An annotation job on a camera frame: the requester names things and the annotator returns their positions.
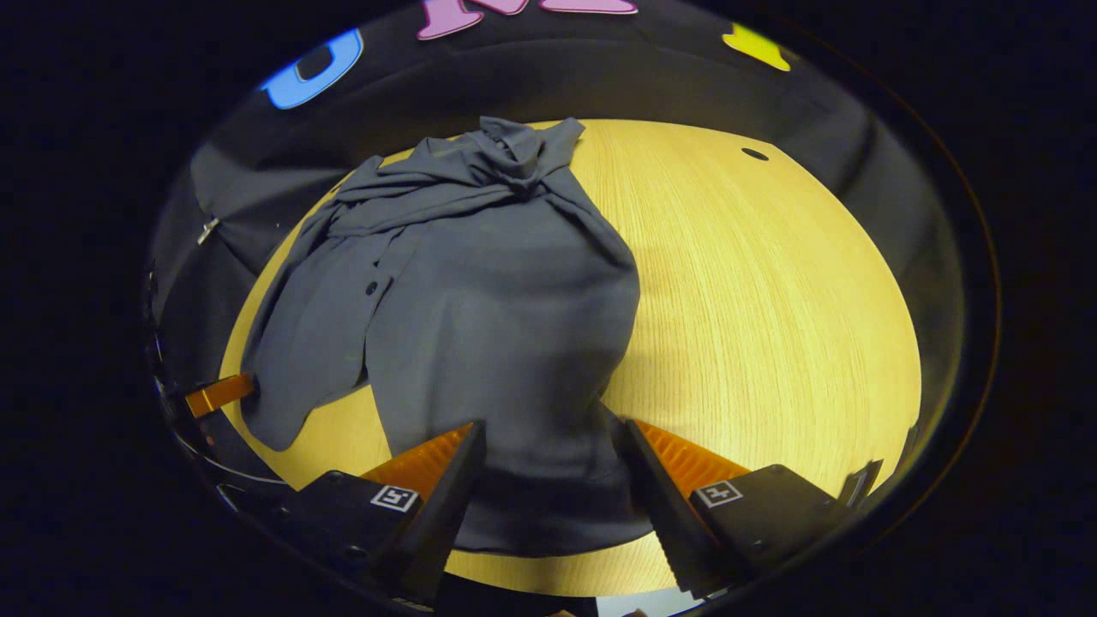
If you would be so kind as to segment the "grey button shirt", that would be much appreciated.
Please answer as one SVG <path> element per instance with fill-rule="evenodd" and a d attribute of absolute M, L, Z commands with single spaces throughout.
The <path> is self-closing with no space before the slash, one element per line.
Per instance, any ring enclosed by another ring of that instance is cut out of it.
<path fill-rule="evenodd" d="M 242 356 L 252 436 L 285 452 L 324 405 L 369 389 L 394 455 L 485 424 L 459 549 L 561 557 L 651 534 L 602 401 L 638 266 L 572 172 L 583 133 L 576 117 L 482 117 L 361 162 L 258 305 Z"/>

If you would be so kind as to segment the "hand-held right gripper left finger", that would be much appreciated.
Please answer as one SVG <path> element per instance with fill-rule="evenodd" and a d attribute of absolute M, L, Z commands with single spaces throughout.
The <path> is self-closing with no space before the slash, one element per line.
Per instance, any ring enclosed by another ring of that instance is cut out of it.
<path fill-rule="evenodd" d="M 278 503 L 275 534 L 352 587 L 434 604 L 485 459 L 474 420 L 363 474 L 328 471 Z"/>

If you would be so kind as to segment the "grey table corner bracket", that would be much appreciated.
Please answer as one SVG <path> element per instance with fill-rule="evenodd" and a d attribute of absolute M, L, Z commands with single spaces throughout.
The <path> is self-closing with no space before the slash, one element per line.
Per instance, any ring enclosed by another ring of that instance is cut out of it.
<path fill-rule="evenodd" d="M 872 492 L 878 474 L 883 465 L 883 460 L 870 460 L 866 465 L 846 476 L 842 489 L 837 497 L 840 504 L 847 508 L 859 508 L 866 503 L 866 497 Z"/>

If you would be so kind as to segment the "black backdrop cloth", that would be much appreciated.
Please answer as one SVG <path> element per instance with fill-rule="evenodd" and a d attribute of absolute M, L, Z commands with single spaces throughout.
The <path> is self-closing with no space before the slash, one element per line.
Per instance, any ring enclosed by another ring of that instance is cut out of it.
<path fill-rule="evenodd" d="M 152 235 L 145 313 L 152 371 L 214 379 L 233 308 L 337 178 L 371 155 L 479 117 L 624 117 L 778 146 L 842 201 L 908 301 L 921 354 L 918 425 L 945 413 L 964 346 L 953 207 L 970 206 L 915 113 L 834 51 L 782 48 L 782 71 L 733 51 L 688 0 L 425 0 L 349 29 L 274 71 L 182 165 Z M 196 245 L 204 222 L 220 218 Z"/>

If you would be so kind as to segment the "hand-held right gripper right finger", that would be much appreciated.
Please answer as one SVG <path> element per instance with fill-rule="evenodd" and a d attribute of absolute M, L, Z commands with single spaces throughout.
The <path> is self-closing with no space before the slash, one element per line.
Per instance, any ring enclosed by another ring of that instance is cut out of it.
<path fill-rule="evenodd" d="M 638 419 L 620 422 L 615 446 L 675 584 L 697 601 L 768 577 L 845 520 L 840 500 L 788 465 L 753 471 Z"/>

